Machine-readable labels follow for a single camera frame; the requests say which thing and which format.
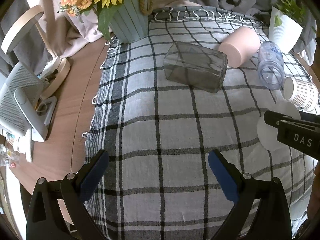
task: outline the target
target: flower bouquet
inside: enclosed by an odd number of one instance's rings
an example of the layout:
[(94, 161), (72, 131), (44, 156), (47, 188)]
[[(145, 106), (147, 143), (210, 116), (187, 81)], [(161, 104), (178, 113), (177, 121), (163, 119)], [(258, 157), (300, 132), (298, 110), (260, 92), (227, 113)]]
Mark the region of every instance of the flower bouquet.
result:
[(153, 0), (61, 0), (60, 12), (71, 17), (87, 16), (91, 10), (98, 17), (98, 30), (111, 40), (109, 26), (121, 43), (131, 43), (148, 34), (148, 15)]

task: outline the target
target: potted plant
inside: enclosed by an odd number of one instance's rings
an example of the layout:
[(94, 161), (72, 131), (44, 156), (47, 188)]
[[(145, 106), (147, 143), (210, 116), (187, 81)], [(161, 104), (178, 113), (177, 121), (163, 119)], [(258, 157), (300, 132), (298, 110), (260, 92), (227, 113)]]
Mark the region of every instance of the potted plant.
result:
[(93, 10), (98, 30), (107, 40), (111, 40), (110, 26), (121, 43), (131, 43), (148, 35), (153, 0), (61, 0), (60, 5), (60, 12), (66, 11), (71, 17), (87, 16)]
[(295, 0), (280, 0), (271, 10), (269, 40), (283, 53), (289, 53), (300, 37), (304, 18), (304, 7)]

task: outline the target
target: green leaf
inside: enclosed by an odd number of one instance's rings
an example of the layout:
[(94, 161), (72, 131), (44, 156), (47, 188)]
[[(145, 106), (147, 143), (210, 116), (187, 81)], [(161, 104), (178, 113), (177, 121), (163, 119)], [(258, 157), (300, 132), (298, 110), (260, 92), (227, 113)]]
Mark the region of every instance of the green leaf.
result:
[(280, 17), (278, 15), (275, 16), (275, 27), (278, 27), (282, 24), (282, 20), (280, 19)]
[(85, 16), (88, 16), (88, 15), (90, 14), (90, 10), (84, 11), (83, 14), (84, 14)]
[(101, 8), (101, 11), (98, 16), (98, 30), (102, 32), (104, 38), (106, 40), (111, 41), (111, 36), (109, 32), (109, 24), (112, 20), (115, 13), (119, 10), (122, 6), (120, 5), (110, 5), (109, 7)]

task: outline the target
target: checkered cloth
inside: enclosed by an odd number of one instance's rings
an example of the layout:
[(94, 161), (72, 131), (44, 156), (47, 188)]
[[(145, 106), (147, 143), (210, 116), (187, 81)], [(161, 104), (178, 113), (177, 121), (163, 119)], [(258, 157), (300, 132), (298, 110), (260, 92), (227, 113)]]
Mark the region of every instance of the checkered cloth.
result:
[[(228, 68), (216, 94), (166, 80), (164, 56), (174, 41), (217, 49), (240, 26), (268, 40), (268, 30), (253, 17), (183, 7), (153, 13), (146, 38), (111, 43), (86, 141), (87, 162), (99, 149), (110, 154), (86, 203), (110, 239), (212, 238), (233, 206), (209, 168), (213, 149), (241, 173), (279, 177), (290, 206), (310, 189), (316, 161), (289, 147), (268, 152), (259, 142), (259, 117), (283, 97), (260, 84), (257, 54), (241, 68)], [(310, 81), (293, 56), (283, 56), (286, 76)]]

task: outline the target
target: pink vase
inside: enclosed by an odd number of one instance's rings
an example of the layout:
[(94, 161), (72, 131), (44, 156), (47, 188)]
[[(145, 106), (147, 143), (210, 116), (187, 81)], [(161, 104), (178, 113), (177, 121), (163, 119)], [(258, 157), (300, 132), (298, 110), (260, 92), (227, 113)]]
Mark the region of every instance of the pink vase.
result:
[(260, 40), (253, 29), (240, 27), (226, 37), (219, 46), (219, 51), (227, 55), (228, 66), (240, 67), (260, 48)]

